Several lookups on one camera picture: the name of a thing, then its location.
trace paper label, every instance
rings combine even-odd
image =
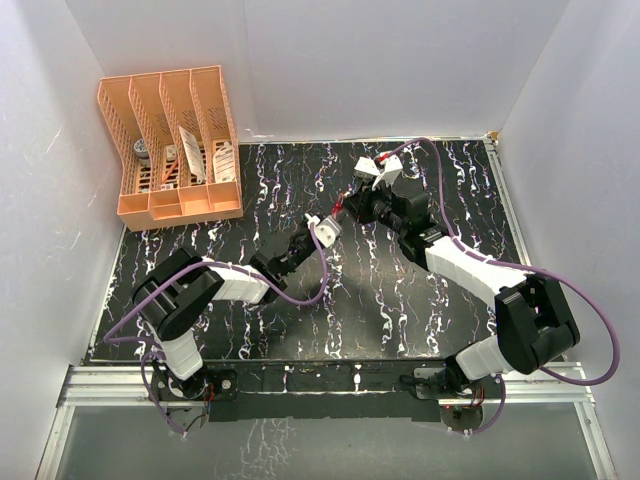
[[[198,182],[202,183],[206,180],[207,174],[204,169],[204,160],[200,152],[200,147],[198,146],[198,140],[193,133],[182,127],[180,127],[180,136],[184,144],[184,151],[187,154],[189,170],[196,176]]]
[[[213,173],[216,183],[233,182],[236,179],[236,159],[231,143],[225,142],[216,150],[213,155]]]

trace gray floor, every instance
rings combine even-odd
[[[571,404],[507,405],[469,440],[442,428],[253,420],[206,424],[183,442],[153,408],[77,408],[57,479],[596,478]]]

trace white wall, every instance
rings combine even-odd
[[[122,223],[102,69],[63,1],[0,2],[0,477],[32,479]]]
[[[616,377],[594,389],[621,478],[638,478],[640,420],[640,4],[573,1],[500,135],[534,263],[575,279],[611,314]],[[591,377],[610,362],[606,332],[576,304]]]
[[[244,141],[500,129],[567,3],[67,0],[107,75],[221,64]]]

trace black marble table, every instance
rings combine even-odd
[[[440,141],[447,214],[467,244],[518,261],[489,159],[480,140]],[[132,286],[181,245],[203,256],[246,263],[261,239],[294,228],[303,214],[330,211],[352,180],[360,156],[398,142],[297,143],[240,148],[245,213],[242,218],[162,230],[127,231],[116,262],[95,345],[85,363],[135,362],[143,345],[110,346],[106,331],[132,308]],[[419,178],[437,204],[437,165],[421,147],[408,149],[404,176]],[[408,262],[381,225],[344,223],[327,251],[330,282],[316,305],[282,299],[266,306],[210,304],[195,326],[206,360],[330,360],[444,358],[487,337],[494,317],[486,305],[446,279]],[[287,280],[288,293],[313,295],[321,268],[314,254]],[[139,319],[123,335],[149,334]]]

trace aluminum frame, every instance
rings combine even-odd
[[[386,137],[374,139],[353,139],[344,141],[398,141],[411,137]],[[476,137],[431,137],[434,140],[482,140],[494,175],[500,199],[502,201],[509,228],[511,229],[516,249],[523,264],[530,265],[530,258],[524,243],[522,231],[518,224],[513,204],[509,196],[507,185],[502,172],[502,165],[494,142],[488,135]],[[114,259],[117,262],[119,247],[125,235],[123,229],[120,244]],[[109,284],[103,297],[106,299]],[[95,322],[89,348],[92,348],[100,325],[101,316]],[[577,362],[557,362],[548,364],[555,371],[565,375],[585,378],[584,370]],[[150,381],[152,369],[147,368],[145,374]],[[598,479],[616,480],[617,475],[611,456],[598,422],[594,398],[589,387],[579,387],[562,383],[545,375],[534,372],[532,375],[522,375],[511,372],[504,376],[507,387],[507,403],[573,403],[582,428],[585,443]],[[332,392],[334,394],[366,395],[363,392]],[[440,405],[457,405],[466,400],[440,400]],[[497,399],[487,399],[486,403],[498,403]],[[171,407],[200,407],[201,402],[168,402]],[[69,436],[73,415],[76,407],[105,406],[125,407],[140,406],[153,407],[148,401],[147,393],[142,382],[139,367],[131,366],[87,366],[72,367],[62,388],[53,426],[45,447],[43,457],[36,475],[36,480],[55,480],[60,461]]]

